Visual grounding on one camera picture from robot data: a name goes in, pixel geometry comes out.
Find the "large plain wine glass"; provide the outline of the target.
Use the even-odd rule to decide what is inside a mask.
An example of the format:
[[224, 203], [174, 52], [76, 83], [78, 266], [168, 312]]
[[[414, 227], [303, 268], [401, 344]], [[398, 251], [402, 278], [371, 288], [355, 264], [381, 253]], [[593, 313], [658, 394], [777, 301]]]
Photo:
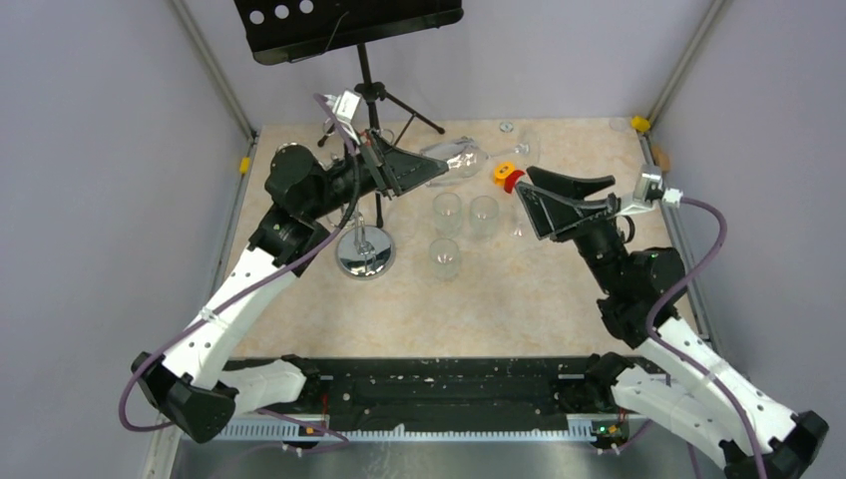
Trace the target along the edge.
[[510, 200], [509, 234], [514, 239], [524, 238], [531, 235], [533, 230], [527, 217], [524, 205], [517, 197]]

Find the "tall wine glass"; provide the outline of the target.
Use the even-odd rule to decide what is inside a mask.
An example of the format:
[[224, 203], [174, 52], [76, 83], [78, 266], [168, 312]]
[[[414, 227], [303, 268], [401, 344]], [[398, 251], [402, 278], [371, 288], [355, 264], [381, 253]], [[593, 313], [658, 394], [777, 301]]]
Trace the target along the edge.
[[541, 158], [542, 142], [539, 134], [526, 130], [516, 145], [498, 152], [487, 152], [475, 139], [461, 137], [425, 147], [420, 154], [448, 165], [446, 174], [428, 184], [429, 187], [445, 187], [464, 183], [488, 167], [504, 162], [510, 162], [518, 169], [535, 165]]

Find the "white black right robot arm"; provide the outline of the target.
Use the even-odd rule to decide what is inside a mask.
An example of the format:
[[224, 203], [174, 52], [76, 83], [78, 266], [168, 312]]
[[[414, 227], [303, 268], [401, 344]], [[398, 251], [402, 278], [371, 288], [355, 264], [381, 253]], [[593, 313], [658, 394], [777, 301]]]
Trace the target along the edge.
[[578, 179], [538, 167], [512, 173], [504, 189], [521, 203], [537, 238], [572, 242], [596, 280], [608, 333], [660, 367], [666, 380], [616, 354], [586, 374], [585, 396], [599, 411], [634, 412], [707, 456], [728, 478], [798, 478], [815, 461], [830, 427], [814, 411], [771, 398], [714, 351], [677, 312], [702, 272], [678, 250], [630, 251], [617, 221], [692, 198], [644, 167], [634, 190], [612, 193], [612, 176]]

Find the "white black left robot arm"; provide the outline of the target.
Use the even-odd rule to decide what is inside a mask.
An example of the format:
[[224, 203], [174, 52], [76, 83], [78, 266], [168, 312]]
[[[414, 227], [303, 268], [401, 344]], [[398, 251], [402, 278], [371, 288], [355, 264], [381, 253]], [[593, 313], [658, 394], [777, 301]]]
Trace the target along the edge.
[[340, 235], [323, 217], [342, 211], [347, 223], [362, 197], [403, 196], [448, 170], [446, 161], [402, 150], [373, 131], [346, 142], [343, 157], [328, 168], [304, 145], [278, 147], [264, 183], [270, 208], [230, 275], [178, 336], [133, 363], [132, 379], [148, 402], [199, 444], [216, 438], [234, 417], [268, 405], [313, 409], [320, 387], [301, 358], [229, 370], [233, 350]]

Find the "chrome wine glass rack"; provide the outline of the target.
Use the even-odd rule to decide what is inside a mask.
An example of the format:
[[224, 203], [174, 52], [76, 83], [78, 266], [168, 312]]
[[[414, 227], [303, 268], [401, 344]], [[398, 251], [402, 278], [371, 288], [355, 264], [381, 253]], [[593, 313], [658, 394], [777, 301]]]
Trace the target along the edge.
[[[371, 176], [375, 172], [375, 154], [373, 153], [373, 134], [379, 129], [368, 129], [358, 135], [359, 149], [353, 153], [349, 148], [344, 149], [344, 157], [351, 155], [363, 159]], [[338, 236], [336, 260], [341, 269], [355, 278], [370, 278], [384, 272], [394, 260], [395, 243], [392, 237], [376, 226], [367, 226], [359, 216], [358, 203], [362, 197], [358, 196], [359, 188], [353, 190], [353, 200], [341, 206], [344, 209], [341, 219], [337, 223], [339, 230], [348, 224], [353, 225], [353, 231]], [[280, 229], [280, 239], [284, 242], [283, 259], [294, 261], [306, 252], [317, 247], [329, 238], [327, 230], [316, 225], [314, 229]]]

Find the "red round toy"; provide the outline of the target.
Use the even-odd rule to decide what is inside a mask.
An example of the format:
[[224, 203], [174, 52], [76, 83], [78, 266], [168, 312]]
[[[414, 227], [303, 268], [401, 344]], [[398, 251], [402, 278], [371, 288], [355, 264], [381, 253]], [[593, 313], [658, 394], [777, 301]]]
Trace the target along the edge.
[[511, 194], [514, 191], [515, 185], [519, 182], [521, 177], [526, 174], [523, 170], [514, 170], [511, 174], [505, 179], [503, 184], [503, 190], [507, 194]]

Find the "small wooden block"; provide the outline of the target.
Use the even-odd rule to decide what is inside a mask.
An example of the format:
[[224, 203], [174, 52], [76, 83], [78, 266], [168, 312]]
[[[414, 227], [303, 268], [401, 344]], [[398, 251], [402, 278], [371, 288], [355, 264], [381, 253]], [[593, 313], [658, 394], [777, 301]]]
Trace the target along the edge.
[[659, 167], [663, 174], [668, 174], [672, 168], [669, 154], [659, 145], [652, 145], [650, 152], [654, 164]]

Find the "black music stand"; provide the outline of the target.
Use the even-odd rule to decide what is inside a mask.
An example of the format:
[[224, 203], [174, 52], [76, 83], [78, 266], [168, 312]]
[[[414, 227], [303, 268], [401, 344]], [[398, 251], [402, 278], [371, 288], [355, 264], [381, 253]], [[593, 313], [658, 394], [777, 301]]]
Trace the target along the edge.
[[453, 25], [464, 16], [459, 1], [238, 1], [235, 8], [253, 59], [260, 65], [293, 64], [334, 50], [356, 49], [362, 81], [351, 90], [363, 101], [353, 119], [354, 134], [331, 126], [326, 116], [329, 133], [353, 153], [359, 149], [359, 134], [381, 130], [377, 102], [398, 101], [373, 80], [367, 45]]

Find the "yellow corner bracket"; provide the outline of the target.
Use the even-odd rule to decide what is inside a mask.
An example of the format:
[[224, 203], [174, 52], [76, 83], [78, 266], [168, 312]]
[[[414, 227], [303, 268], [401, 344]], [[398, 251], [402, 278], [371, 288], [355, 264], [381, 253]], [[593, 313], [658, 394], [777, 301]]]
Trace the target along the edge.
[[651, 130], [651, 122], [648, 118], [642, 116], [633, 116], [630, 120], [631, 127], [641, 134], [645, 134]]

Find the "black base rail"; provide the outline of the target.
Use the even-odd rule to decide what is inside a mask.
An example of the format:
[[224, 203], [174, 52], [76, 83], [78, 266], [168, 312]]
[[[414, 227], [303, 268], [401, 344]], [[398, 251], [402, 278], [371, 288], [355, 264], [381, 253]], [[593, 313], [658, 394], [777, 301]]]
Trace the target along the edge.
[[315, 414], [341, 432], [556, 431], [577, 414], [620, 417], [587, 378], [599, 358], [307, 358], [307, 381], [269, 410]]

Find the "aluminium frame post right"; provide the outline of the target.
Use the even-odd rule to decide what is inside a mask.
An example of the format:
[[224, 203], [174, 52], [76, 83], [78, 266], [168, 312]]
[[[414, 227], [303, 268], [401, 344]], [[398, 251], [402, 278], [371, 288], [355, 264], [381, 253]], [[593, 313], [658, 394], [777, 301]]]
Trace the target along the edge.
[[721, 18], [732, 4], [733, 1], [731, 0], [712, 0], [708, 2], [707, 9], [690, 35], [648, 112], [647, 120], [652, 129], [655, 129], [660, 122], [678, 89], [681, 87], [685, 76], [703, 50], [708, 38], [712, 35]]

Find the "aluminium frame post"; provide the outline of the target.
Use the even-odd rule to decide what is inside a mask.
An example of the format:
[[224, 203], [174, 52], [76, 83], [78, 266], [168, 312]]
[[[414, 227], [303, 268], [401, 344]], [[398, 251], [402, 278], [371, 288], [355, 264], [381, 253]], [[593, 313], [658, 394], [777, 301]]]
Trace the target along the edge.
[[197, 55], [218, 99], [235, 122], [238, 130], [249, 141], [253, 142], [257, 138], [256, 129], [250, 123], [188, 3], [183, 0], [169, 0], [168, 5]]
[[685, 76], [703, 50], [708, 38], [712, 35], [721, 18], [732, 4], [733, 1], [731, 0], [712, 0], [708, 2], [707, 9], [690, 35], [648, 112], [647, 120], [652, 129], [655, 129], [660, 122], [678, 89], [681, 87]]

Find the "aluminium frame post left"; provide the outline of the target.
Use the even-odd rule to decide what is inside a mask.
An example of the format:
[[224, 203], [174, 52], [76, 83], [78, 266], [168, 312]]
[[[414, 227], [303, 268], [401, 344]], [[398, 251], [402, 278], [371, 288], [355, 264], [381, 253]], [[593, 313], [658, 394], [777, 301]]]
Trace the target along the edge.
[[188, 3], [183, 0], [169, 0], [168, 5], [197, 55], [218, 99], [235, 122], [238, 130], [249, 141], [253, 142], [257, 138], [256, 129], [250, 123]]

